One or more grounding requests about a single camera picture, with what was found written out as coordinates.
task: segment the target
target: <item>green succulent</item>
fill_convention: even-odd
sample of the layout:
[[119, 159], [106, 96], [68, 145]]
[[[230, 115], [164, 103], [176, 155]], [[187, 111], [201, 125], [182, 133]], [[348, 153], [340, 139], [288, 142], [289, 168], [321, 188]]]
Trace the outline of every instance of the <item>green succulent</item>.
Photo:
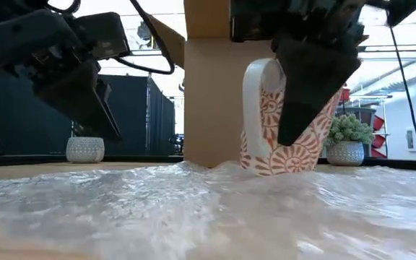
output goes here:
[[369, 125], [361, 123], [355, 114], [347, 114], [333, 117], [325, 145], [332, 146], [342, 141], [372, 144], [374, 139], [373, 129]]
[[76, 137], [99, 137], [99, 135], [91, 128], [84, 127], [77, 122], [73, 123], [71, 130]]

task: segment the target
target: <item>small white pot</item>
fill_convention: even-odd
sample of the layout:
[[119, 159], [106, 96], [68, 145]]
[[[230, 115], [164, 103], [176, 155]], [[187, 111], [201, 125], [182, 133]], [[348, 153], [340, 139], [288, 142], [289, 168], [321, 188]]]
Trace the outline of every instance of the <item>small white pot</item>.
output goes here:
[[105, 154], [100, 137], [70, 137], [66, 144], [66, 159], [71, 163], [99, 163]]
[[326, 149], [326, 159], [332, 165], [359, 166], [364, 157], [364, 146], [361, 142], [344, 141]]

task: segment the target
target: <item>brown cardboard box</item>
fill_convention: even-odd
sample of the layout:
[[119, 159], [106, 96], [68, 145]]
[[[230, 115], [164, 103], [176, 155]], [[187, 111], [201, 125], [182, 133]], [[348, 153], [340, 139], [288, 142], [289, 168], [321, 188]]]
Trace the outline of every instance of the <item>brown cardboard box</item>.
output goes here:
[[178, 33], [151, 17], [171, 57], [186, 71], [184, 155], [205, 167], [238, 159], [243, 74], [252, 61], [274, 55], [266, 41], [230, 42], [229, 3], [185, 0], [185, 45]]

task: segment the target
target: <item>white mug handle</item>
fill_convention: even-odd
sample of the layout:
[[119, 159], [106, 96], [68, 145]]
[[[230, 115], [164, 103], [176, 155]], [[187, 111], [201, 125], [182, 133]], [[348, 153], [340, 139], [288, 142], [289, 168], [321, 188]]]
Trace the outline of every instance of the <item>white mug handle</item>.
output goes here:
[[274, 58], [261, 58], [248, 65], [243, 77], [243, 129], [248, 153], [252, 157], [269, 156], [262, 134], [261, 89], [277, 91], [285, 88], [282, 67]]

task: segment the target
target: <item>patterned mug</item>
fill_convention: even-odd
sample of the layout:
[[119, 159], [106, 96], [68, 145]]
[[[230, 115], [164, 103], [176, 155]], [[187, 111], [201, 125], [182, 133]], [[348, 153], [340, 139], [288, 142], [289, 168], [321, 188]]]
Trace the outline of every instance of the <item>patterned mug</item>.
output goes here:
[[341, 95], [340, 90], [296, 142], [285, 147], [277, 143], [285, 83], [286, 76], [274, 58], [253, 61], [243, 78], [240, 166], [260, 176], [313, 170]]

